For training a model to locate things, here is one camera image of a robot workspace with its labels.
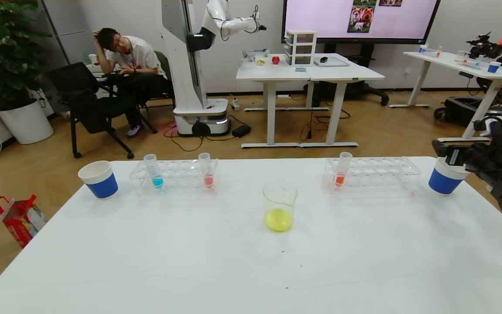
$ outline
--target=wooden floor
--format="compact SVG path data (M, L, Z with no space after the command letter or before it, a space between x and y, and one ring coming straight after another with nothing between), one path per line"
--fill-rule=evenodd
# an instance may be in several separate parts
M437 137L458 137L464 127L451 125L444 121L435 121L433 111L447 97L464 93L434 92L420 95L420 101L431 105L430 109L406 108L390 109L379 105L380 98L366 96L361 101L346 101L344 109L351 114L351 119L341 120L337 141L355 141L355 148L257 148L241 149L241 143L263 143L266 141L266 113L245 113L233 115L251 126L251 133L241 139L229 141L204 140L197 151L187 153L176 146L170 138L164 137L173 121L171 107L151 109L150 120L159 129L153 135L145 130L134 139L126 139L127 122L123 117L114 120L117 134L135 153L135 159L142 159L146 154L154 153L159 159L194 159L198 153L208 152L220 159L254 158L299 158L299 157L336 157L341 151L350 151L355 157L366 156L435 156L431 141ZM392 93L390 104L406 103L409 93ZM303 95L293 99L279 99L279 106L303 106ZM261 96L239 97L242 108L262 106ZM276 140L301 142L300 132L309 122L310 112L293 111L276 113ZM316 115L329 115L329 112L314 112ZM14 144L0 153L0 195L8 198L26 199L31 194L38 196L36 203L44 214L51 218L61 206L81 187L77 171L87 163L96 160L126 160L125 151L108 135L88 134L77 125L78 150L82 158L74 159L71 153L71 141L68 122L61 118L53 119L51 124L55 134L47 140L32 145ZM326 131L320 124L313 125L313 139L324 141ZM175 139L187 150L195 149L199 139ZM496 201L485 190L485 185L474 175L468 182L491 203ZM0 222L0 273L20 252L20 247Z

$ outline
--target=potted plant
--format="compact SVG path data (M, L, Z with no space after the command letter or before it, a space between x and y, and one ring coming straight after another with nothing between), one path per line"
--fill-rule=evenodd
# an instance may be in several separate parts
M24 15L37 8L35 0L0 1L0 117L22 144L54 133L38 100L29 98L27 91L47 90L39 58L44 50L33 40L51 35L29 30L28 22L35 20Z

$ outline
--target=white t-shirt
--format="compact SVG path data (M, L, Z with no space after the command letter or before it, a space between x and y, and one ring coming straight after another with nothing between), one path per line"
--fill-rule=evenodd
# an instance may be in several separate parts
M162 70L162 66L154 52L154 49L150 44L148 44L148 42L133 36L123 37L128 38L133 45L133 51L131 54L122 54L106 50L106 59L109 61L115 61L120 66L129 66L130 68L135 69L154 69L158 66L158 75L168 79L168 77L166 77L166 73Z

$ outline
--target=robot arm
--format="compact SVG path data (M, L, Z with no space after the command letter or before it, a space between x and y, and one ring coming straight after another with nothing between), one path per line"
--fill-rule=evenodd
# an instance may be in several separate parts
M219 34L223 41L241 31L256 33L267 28L259 23L259 6L250 17L232 18L227 0L209 0L203 18L203 26L198 34L187 36L187 46L190 51L210 48Z
M475 143L473 145L444 145L433 141L433 147L439 157L445 157L449 165L466 167L466 171L476 174L490 187L490 192L502 210L502 120L488 116L474 122L476 131L490 129L493 141L490 145Z

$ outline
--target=red gift bag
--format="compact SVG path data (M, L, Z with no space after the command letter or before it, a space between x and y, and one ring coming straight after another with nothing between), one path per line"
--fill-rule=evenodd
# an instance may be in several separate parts
M7 202L5 208L0 205L0 219L20 247L24 248L47 222L44 214L34 205L36 195L25 201L8 201L4 196L0 196L0 199Z

